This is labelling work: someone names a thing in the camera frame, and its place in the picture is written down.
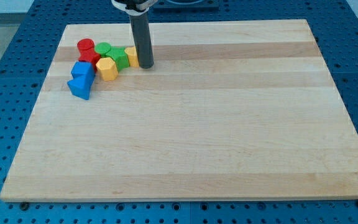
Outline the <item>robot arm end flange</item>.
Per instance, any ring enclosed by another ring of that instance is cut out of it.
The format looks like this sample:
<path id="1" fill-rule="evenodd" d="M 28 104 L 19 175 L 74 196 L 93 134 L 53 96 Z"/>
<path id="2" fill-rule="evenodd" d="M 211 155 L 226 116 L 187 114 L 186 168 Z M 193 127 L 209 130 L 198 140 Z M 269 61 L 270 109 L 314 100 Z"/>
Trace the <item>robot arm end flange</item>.
<path id="1" fill-rule="evenodd" d="M 115 8 L 130 16 L 143 15 L 157 2 L 158 0 L 111 0 Z"/>

